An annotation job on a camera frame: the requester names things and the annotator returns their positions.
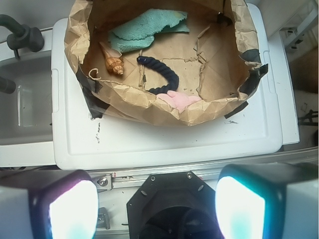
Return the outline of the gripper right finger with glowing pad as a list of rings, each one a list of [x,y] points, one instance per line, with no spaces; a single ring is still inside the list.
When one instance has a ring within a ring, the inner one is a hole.
[[[216,185],[215,209],[226,239],[317,239],[318,166],[226,165]]]

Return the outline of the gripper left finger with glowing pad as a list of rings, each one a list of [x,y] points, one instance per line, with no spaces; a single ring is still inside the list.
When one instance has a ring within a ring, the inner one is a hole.
[[[92,239],[98,219],[97,187],[84,170],[3,170],[2,239]]]

